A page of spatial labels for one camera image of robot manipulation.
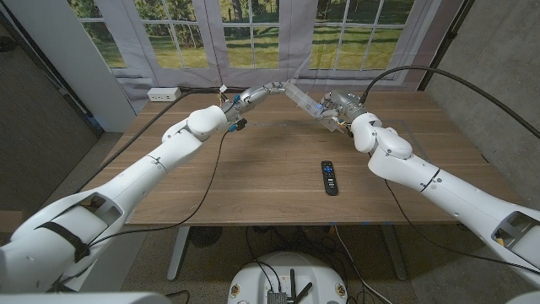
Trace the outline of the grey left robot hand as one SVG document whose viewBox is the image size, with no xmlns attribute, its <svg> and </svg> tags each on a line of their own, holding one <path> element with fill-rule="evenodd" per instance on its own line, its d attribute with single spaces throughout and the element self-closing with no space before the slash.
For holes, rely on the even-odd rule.
<svg viewBox="0 0 540 304">
<path fill-rule="evenodd" d="M 221 97 L 223 104 L 220 106 L 229 123 L 237 122 L 240 116 L 253 110 L 270 95 L 284 94 L 284 84 L 272 82 L 263 86 L 250 87 L 232 99 Z"/>
</svg>

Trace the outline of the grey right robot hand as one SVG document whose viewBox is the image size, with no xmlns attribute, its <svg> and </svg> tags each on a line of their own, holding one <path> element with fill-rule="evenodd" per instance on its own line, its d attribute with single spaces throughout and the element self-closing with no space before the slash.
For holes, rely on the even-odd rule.
<svg viewBox="0 0 540 304">
<path fill-rule="evenodd" d="M 321 119 L 330 120 L 342 126 L 370 124 L 370 114 L 363 101 L 354 93 L 333 90 L 320 101 Z"/>
</svg>

